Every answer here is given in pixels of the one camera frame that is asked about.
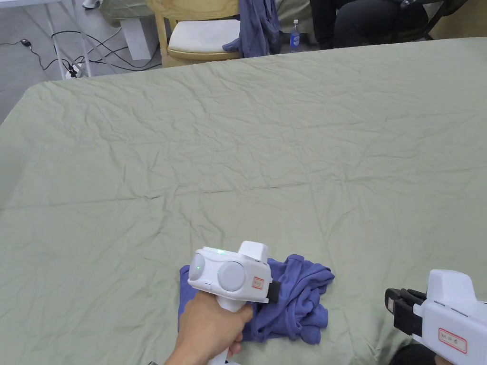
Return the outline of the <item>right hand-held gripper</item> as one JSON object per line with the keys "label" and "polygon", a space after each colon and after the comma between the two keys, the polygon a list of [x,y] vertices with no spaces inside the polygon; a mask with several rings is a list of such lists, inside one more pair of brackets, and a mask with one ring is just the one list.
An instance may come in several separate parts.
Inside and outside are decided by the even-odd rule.
{"label": "right hand-held gripper", "polygon": [[486,356],[487,304],[467,274],[433,269],[426,293],[388,288],[384,303],[395,328],[438,356]]}

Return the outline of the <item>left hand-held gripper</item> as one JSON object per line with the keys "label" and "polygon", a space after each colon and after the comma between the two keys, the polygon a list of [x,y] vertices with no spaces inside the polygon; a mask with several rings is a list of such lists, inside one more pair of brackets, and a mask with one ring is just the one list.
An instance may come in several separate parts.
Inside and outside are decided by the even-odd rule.
{"label": "left hand-held gripper", "polygon": [[272,279],[267,260],[268,246],[254,241],[244,241],[237,252],[203,247],[195,252],[187,282],[231,312],[247,302],[276,303],[281,284]]}

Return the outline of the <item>person's left hand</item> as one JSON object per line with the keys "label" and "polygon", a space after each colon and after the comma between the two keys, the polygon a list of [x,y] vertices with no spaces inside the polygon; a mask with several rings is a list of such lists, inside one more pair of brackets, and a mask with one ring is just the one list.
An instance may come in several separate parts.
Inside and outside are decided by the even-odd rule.
{"label": "person's left hand", "polygon": [[250,305],[228,311],[212,294],[199,291],[180,317],[175,347],[167,365],[206,365],[221,353],[232,357],[242,348],[243,328],[253,318]]}

